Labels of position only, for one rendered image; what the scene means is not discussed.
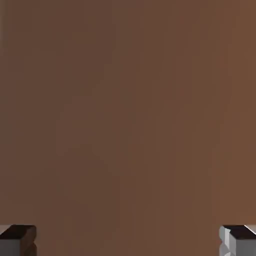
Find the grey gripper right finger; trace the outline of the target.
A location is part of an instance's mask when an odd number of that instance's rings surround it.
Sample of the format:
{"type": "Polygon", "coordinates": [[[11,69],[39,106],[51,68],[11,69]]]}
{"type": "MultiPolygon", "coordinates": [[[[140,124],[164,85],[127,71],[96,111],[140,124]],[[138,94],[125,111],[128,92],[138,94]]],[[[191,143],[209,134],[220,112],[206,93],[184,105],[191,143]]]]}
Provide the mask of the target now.
{"type": "Polygon", "coordinates": [[[222,225],[219,256],[256,256],[256,225],[222,225]]]}

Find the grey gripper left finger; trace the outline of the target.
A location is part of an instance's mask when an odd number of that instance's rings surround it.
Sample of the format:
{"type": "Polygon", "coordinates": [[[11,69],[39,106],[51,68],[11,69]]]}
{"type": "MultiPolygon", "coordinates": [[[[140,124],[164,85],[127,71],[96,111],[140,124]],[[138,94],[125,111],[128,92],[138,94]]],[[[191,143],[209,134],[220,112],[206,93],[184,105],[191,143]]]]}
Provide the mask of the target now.
{"type": "Polygon", "coordinates": [[[36,237],[35,225],[0,225],[0,256],[37,256],[36,237]]]}

